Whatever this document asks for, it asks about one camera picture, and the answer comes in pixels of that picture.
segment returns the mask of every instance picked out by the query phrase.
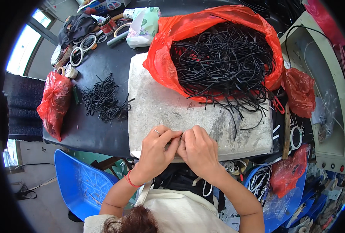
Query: cardboard box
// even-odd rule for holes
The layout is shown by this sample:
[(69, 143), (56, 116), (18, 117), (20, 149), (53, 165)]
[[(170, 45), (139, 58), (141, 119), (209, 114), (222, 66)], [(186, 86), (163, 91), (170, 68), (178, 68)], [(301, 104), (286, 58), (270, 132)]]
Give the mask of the cardboard box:
[(124, 6), (127, 6), (131, 0), (92, 0), (90, 3), (85, 5), (80, 5), (78, 8), (78, 12), (83, 12), (88, 15), (98, 15), (103, 16), (108, 14), (110, 11), (119, 8), (122, 3)]

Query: hair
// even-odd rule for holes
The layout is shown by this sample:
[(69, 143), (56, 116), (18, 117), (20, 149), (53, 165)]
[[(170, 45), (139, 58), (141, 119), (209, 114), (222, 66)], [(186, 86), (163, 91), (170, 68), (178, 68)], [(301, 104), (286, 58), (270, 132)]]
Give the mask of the hair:
[(142, 205), (116, 221), (113, 217), (104, 222), (103, 233), (158, 233), (157, 221), (152, 212)]

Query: red can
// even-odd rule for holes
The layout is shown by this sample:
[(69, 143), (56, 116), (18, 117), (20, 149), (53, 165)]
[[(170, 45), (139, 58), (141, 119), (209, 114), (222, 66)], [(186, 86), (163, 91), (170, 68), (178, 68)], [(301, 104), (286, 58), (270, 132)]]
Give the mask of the red can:
[(117, 24), (110, 18), (109, 22), (101, 26), (100, 29), (104, 32), (105, 35), (111, 35), (117, 30)]

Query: woman's left hand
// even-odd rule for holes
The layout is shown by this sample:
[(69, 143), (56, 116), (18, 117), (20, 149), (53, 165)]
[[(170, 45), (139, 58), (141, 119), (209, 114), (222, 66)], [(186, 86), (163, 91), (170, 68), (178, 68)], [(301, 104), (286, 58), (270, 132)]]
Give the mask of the woman's left hand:
[[(143, 139), (139, 162), (130, 172), (130, 181), (134, 185), (142, 185), (152, 180), (167, 168), (178, 150), (181, 133), (172, 131), (164, 125), (151, 129)], [(165, 146), (170, 140), (171, 144), (165, 151)]]

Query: hand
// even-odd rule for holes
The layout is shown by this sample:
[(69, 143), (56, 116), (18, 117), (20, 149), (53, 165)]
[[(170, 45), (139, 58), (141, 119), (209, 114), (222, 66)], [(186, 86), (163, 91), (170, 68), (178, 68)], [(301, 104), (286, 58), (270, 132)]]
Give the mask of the hand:
[[(142, 185), (150, 181), (167, 168), (179, 147), (181, 133), (181, 131), (172, 131), (164, 125), (151, 129), (147, 137), (143, 139), (139, 162), (130, 172), (130, 181), (134, 185)], [(165, 146), (170, 140), (171, 144), (165, 151)]]
[(212, 185), (226, 173), (218, 162), (218, 143), (198, 125), (184, 132), (177, 152), (196, 175)]

